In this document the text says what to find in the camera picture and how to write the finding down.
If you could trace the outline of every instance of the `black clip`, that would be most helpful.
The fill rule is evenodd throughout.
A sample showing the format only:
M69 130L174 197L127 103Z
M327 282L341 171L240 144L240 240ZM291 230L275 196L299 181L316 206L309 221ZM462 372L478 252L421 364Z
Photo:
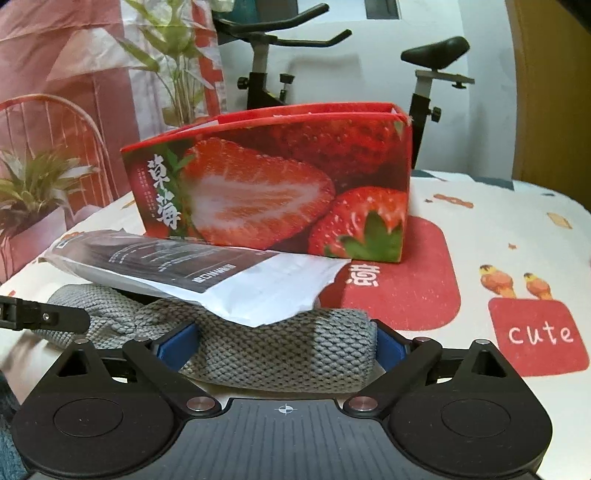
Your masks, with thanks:
M86 333L90 317L84 309L0 296L0 328Z

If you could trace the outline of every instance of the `round pad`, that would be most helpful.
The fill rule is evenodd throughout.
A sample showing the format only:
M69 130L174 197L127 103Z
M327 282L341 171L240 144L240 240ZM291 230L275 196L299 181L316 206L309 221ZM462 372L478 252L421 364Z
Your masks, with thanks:
M407 454L451 476L496 478L537 468L552 428L532 394L466 393L450 383L429 385L395 405L389 428Z
M82 395L46 393L23 404L12 432L30 467L56 478L116 476L157 455L173 433L173 412L157 394Z
M66 435L98 437L109 433L123 420L123 411L117 403L101 398L83 398L60 408L53 421Z
M503 432L511 423L506 410L488 400L456 400L443 407L441 419L452 432L468 438L486 438Z

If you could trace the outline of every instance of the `metal screw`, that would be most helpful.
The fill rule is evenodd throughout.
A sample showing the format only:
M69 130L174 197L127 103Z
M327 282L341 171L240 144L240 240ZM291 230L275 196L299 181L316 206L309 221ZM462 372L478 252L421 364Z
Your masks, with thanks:
M187 400L187 408L193 411L208 411L216 406L216 401L210 397L193 397Z
M378 407L378 401L372 397L353 397L349 407L355 411L372 411Z

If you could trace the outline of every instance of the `gray knitted fabric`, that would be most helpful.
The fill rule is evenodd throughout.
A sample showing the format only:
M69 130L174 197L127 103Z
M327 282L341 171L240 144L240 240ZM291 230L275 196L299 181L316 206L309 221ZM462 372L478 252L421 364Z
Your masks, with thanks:
M62 287L49 303L81 307L90 314L87 335L38 331L62 348L82 336L97 348L118 348L138 335L156 339L192 320L202 341L181 373L218 385L348 393L369 382L374 366L376 326L360 310L312 310L253 329L180 300L159 299L145 306L94 284Z

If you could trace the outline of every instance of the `teal fabric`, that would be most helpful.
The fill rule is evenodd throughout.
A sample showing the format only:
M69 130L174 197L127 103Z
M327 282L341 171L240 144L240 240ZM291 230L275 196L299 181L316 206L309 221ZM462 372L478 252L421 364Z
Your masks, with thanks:
M0 480L21 480L26 474L9 430L17 408L17 399L0 374Z
M241 24L257 23L259 21L255 0L236 0L234 3L234 10L218 15L227 20Z

